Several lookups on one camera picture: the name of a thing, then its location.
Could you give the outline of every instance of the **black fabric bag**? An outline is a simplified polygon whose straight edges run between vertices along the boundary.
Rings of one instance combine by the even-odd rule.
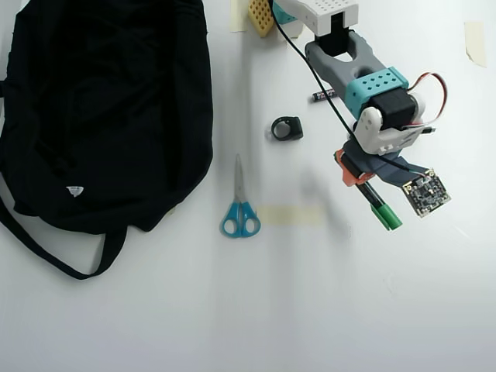
[[[0,221],[76,279],[106,271],[127,226],[150,231],[212,161],[202,0],[31,0],[17,15],[0,170],[15,211],[106,234],[82,274],[38,245],[0,200]]]

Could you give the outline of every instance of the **blue scissors handle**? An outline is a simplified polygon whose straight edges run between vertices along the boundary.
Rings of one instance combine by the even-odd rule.
[[[254,224],[253,231],[249,231],[247,223],[252,221]],[[226,224],[231,221],[235,227],[234,232],[226,230]],[[261,228],[262,224],[257,217],[257,214],[252,210],[250,203],[233,203],[226,218],[222,221],[222,231],[230,238],[249,238],[256,235]]]

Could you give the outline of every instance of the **black cable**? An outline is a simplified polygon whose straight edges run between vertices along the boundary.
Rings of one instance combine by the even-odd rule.
[[[274,0],[269,0],[269,7],[270,7],[270,13],[272,14],[272,18],[274,18],[274,23],[275,23],[277,29],[279,30],[279,32],[281,33],[281,35],[286,39],[286,41],[289,43],[289,45],[291,45],[291,47],[294,49],[294,51],[296,53],[298,53],[298,55],[305,61],[305,63],[307,64],[308,68],[312,72],[313,77],[317,80],[317,84],[319,85],[320,89],[322,90],[322,93],[324,94],[325,98],[327,99],[327,102],[331,105],[332,110],[335,112],[336,116],[338,117],[338,119],[340,120],[340,122],[343,124],[344,128],[346,129],[346,131],[348,132],[348,134],[350,135],[350,137],[358,144],[358,146],[360,147],[360,149],[363,151],[363,148],[360,145],[360,142],[358,142],[358,139],[355,136],[355,133],[348,126],[348,124],[346,124],[345,119],[343,118],[343,116],[339,112],[339,110],[336,107],[336,105],[334,105],[334,102],[332,102],[332,99],[330,98],[329,94],[327,93],[327,90],[324,88],[324,84],[320,80],[320,77],[317,75],[317,72],[313,68],[312,64],[310,64],[310,61],[308,60],[308,58],[291,41],[291,38],[286,34],[286,32],[282,29],[282,27],[279,24],[279,22],[276,20],[276,15],[274,14],[274,10],[272,9],[273,2],[274,2]],[[403,171],[407,171],[409,173],[418,173],[418,172],[415,172],[414,170],[412,170],[412,169],[410,169],[410,168],[408,168],[408,167],[406,167],[406,166],[404,166],[402,164],[398,164],[398,163],[394,162],[393,160],[389,160],[388,158],[382,157],[382,156],[377,155],[377,154],[376,155],[373,155],[373,156],[376,157],[376,158],[378,158],[378,159],[381,159],[385,163],[388,163],[388,164],[390,164],[390,165],[392,165],[392,166],[394,166],[394,167],[396,167],[398,169],[402,169]]]

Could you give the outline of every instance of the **white label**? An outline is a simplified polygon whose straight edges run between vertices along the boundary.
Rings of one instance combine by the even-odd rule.
[[[84,188],[82,186],[67,186],[67,190],[69,190],[72,196],[77,198],[83,193]]]

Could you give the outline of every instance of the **scissors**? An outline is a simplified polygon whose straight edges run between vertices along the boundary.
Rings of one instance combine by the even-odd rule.
[[[226,230],[226,224],[234,223],[234,232]],[[246,224],[251,221],[254,224],[253,231]],[[226,218],[222,221],[222,232],[229,238],[250,238],[260,231],[261,223],[257,214],[252,210],[250,203],[246,200],[245,185],[243,183],[243,169],[241,168],[241,157],[236,155],[236,176],[234,179],[234,202],[231,204]]]

